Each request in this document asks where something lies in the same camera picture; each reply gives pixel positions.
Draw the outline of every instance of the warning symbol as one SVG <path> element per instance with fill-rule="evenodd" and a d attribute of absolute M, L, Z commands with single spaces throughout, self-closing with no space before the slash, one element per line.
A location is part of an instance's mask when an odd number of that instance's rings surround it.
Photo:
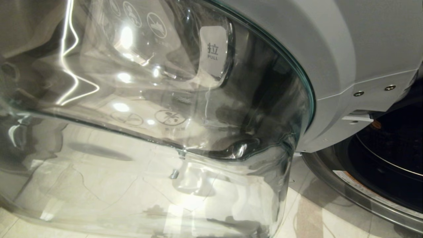
<path fill-rule="evenodd" d="M 111 9 L 112 9 L 112 12 L 116 15 L 116 16 L 120 16 L 121 15 L 121 10 L 120 10 L 120 8 L 119 8 L 119 6 L 118 6 L 118 4 L 116 3 L 116 1 L 115 0 L 109 0 L 109 4 L 110 4 L 110 7 L 111 7 Z"/>
<path fill-rule="evenodd" d="M 167 126 L 177 126 L 186 120 L 185 117 L 174 111 L 158 111 L 154 116 L 158 122 Z"/>
<path fill-rule="evenodd" d="M 132 112 L 114 112 L 110 115 L 113 119 L 120 123 L 124 123 L 129 126 L 140 126 L 144 123 L 144 120 L 137 114 Z"/>
<path fill-rule="evenodd" d="M 141 22 L 140 16 L 138 15 L 137 10 L 134 8 L 134 6 L 132 6 L 132 4 L 125 1 L 124 2 L 124 11 L 125 11 L 126 16 L 129 18 L 129 20 L 131 20 L 131 22 L 136 27 L 141 27 L 142 22 Z"/>
<path fill-rule="evenodd" d="M 168 31 L 166 30 L 166 26 L 162 19 L 160 19 L 160 17 L 154 12 L 147 14 L 147 23 L 156 36 L 165 38 L 168 35 Z"/>
<path fill-rule="evenodd" d="M 103 32 L 107 38 L 107 40 L 112 43 L 115 39 L 115 29 L 112 25 L 112 23 L 107 19 L 105 14 L 103 14 L 102 18 L 102 26 L 103 26 Z"/>

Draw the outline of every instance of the tiled floor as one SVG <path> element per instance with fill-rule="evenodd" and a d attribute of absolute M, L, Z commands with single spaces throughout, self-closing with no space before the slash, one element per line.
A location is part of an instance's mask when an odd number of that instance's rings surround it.
<path fill-rule="evenodd" d="M 373 216 L 316 178 L 301 158 L 292 165 L 283 223 L 276 238 L 417 238 Z M 101 238 L 27 223 L 0 210 L 0 238 Z"/>

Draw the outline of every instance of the washing machine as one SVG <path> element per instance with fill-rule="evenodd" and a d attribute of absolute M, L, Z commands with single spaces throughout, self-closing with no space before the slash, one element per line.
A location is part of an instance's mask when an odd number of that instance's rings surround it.
<path fill-rule="evenodd" d="M 0 201 L 22 219 L 268 238 L 303 157 L 346 198 L 423 233 L 420 0 L 0 11 Z"/>

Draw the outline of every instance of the white label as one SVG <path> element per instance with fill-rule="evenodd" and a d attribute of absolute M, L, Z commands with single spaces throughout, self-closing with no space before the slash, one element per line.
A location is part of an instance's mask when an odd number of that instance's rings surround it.
<path fill-rule="evenodd" d="M 222 26 L 203 26 L 200 29 L 200 68 L 220 77 L 228 53 L 228 37 Z"/>
<path fill-rule="evenodd" d="M 364 193 L 365 195 L 369 196 L 370 198 L 381 202 L 387 206 L 390 206 L 394 209 L 397 209 L 399 211 L 402 211 L 404 213 L 407 213 L 409 215 L 412 216 L 416 216 L 418 218 L 423 219 L 423 214 L 413 211 L 411 209 L 405 208 L 401 205 L 398 205 L 394 202 L 389 201 L 388 199 L 376 194 L 375 192 L 373 192 L 372 190 L 368 189 L 367 187 L 365 187 L 363 184 L 359 183 L 357 180 L 355 180 L 347 171 L 342 171 L 342 170 L 333 170 L 333 172 L 340 177 L 342 180 L 344 180 L 346 183 L 348 183 L 349 185 L 351 185 L 353 188 L 357 189 L 358 191 Z"/>

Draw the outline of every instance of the silver screw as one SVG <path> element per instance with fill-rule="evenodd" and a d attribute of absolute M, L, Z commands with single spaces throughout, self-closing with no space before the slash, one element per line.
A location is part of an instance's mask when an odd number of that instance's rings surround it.
<path fill-rule="evenodd" d="M 363 91 L 358 91 L 358 92 L 356 92 L 355 94 L 354 94 L 354 97 L 359 97 L 359 96 L 361 96 L 361 95 L 363 95 L 364 94 L 364 92 Z"/>
<path fill-rule="evenodd" d="M 177 169 L 174 169 L 172 171 L 172 174 L 169 176 L 170 179 L 177 179 L 179 176 L 179 171 Z"/>
<path fill-rule="evenodd" d="M 395 85 L 389 85 L 388 87 L 385 88 L 385 91 L 391 91 L 394 88 L 396 88 Z"/>

